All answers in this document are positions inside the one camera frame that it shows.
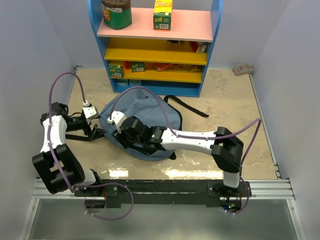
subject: white wall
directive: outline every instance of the white wall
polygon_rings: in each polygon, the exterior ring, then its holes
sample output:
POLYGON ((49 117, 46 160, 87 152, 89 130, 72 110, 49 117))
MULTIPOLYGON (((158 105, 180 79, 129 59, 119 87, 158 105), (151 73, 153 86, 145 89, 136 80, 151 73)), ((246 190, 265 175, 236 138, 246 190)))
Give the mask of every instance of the white wall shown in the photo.
MULTIPOLYGON (((20 235, 36 176, 49 87, 71 62, 39 0, 0 1, 0 239, 20 235)), ((66 102, 72 79, 55 89, 66 102)))
POLYGON ((291 0, 254 66, 254 85, 304 229, 320 238, 320 2, 291 0))
MULTIPOLYGON (((40 0, 75 65, 104 68, 89 23, 87 0, 40 0)), ((254 64, 290 0, 224 0, 222 22, 211 67, 254 64)), ((132 7, 153 8, 154 0, 132 0, 132 7)), ((210 10, 212 0, 174 0, 175 9, 210 10)))

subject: bag handle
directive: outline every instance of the bag handle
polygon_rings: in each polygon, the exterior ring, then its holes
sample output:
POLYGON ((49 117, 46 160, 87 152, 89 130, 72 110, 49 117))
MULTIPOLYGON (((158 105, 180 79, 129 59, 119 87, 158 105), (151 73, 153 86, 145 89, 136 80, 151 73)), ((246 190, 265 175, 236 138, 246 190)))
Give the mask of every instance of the bag handle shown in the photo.
POLYGON ((175 102, 177 102, 177 103, 180 104, 181 106, 185 107, 186 109, 190 110, 191 112, 193 112, 193 113, 195 113, 195 114, 197 114, 197 115, 199 115, 199 116, 201 116, 201 117, 203 117, 203 118, 209 117, 208 114, 206 114, 206 113, 204 113, 204 112, 202 112, 202 111, 199 111, 198 109, 196 109, 196 108, 194 108, 194 107, 186 104, 185 102, 183 102, 182 100, 180 100, 179 98, 177 98, 177 97, 174 96, 174 95, 167 95, 167 96, 164 97, 163 100, 164 100, 166 103, 168 103, 168 100, 169 100, 169 99, 174 100, 175 102))

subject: beige tabletop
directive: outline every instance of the beige tabletop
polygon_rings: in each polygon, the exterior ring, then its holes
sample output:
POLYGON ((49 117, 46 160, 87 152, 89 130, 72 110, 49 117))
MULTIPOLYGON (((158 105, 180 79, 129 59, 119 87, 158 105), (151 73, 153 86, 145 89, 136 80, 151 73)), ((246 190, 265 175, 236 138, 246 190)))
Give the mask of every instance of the beige tabletop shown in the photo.
MULTIPOLYGON (((99 111, 117 95, 112 91, 105 69, 80 69, 78 75, 83 83, 86 99, 99 111)), ((200 117, 169 100, 183 116, 184 131, 208 132, 221 126, 236 132, 260 117, 248 75, 235 76, 228 69, 209 70, 199 98, 180 99, 210 115, 208 118, 200 117)), ((69 113, 80 112, 82 109, 77 81, 74 82, 68 106, 69 113)), ((99 125, 99 120, 95 119, 92 123, 99 125)), ((254 131, 255 128, 252 127, 238 136, 245 148, 254 131)), ((212 156, 199 152, 176 150, 176 160, 148 162, 126 154, 106 138, 91 142, 67 140, 67 144, 84 169, 94 169, 103 179, 222 178, 222 171, 212 156)), ((244 179, 251 180, 277 179, 263 127, 243 164, 242 175, 244 179)))

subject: bag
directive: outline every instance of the bag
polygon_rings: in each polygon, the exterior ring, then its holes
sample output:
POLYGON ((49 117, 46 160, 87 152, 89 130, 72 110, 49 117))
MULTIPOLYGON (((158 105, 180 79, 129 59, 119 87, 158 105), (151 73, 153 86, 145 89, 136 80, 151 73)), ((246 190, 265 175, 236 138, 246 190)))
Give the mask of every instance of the bag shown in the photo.
MULTIPOLYGON (((183 118, 181 113, 168 104, 168 98, 172 98, 182 106, 186 107, 187 109, 191 110, 192 112, 202 116, 208 117, 209 115, 187 105, 176 96, 168 95, 162 100, 161 97, 158 95, 156 96, 160 101, 168 115, 169 122, 173 129, 177 129, 182 131, 182 121, 183 118)), ((151 155, 146 155, 139 152, 136 149, 127 148, 125 149, 113 136, 112 133, 116 130, 115 125, 108 124, 108 118, 110 116, 111 108, 117 98, 114 98, 111 102, 109 102, 104 109, 100 113, 100 124, 101 128, 105 131, 104 136, 109 139, 116 147, 122 149, 127 154, 141 159, 145 161, 160 161, 167 158, 176 159, 175 151, 174 150, 158 150, 151 155)), ((168 127, 166 122, 165 116, 157 102, 157 100, 147 91, 143 89, 132 89, 127 94, 124 94, 119 101, 117 102, 114 111, 120 111, 124 113, 124 115, 128 118, 134 116, 138 118, 143 124, 147 125, 148 127, 153 126, 163 126, 168 127)))

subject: green canister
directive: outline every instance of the green canister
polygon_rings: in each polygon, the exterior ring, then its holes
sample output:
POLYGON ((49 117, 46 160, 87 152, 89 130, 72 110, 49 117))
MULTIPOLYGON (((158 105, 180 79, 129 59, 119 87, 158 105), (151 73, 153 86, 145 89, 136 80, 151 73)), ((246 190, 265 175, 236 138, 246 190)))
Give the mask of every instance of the green canister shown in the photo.
POLYGON ((132 23, 131 0, 101 0, 104 23, 113 29, 123 29, 132 23))

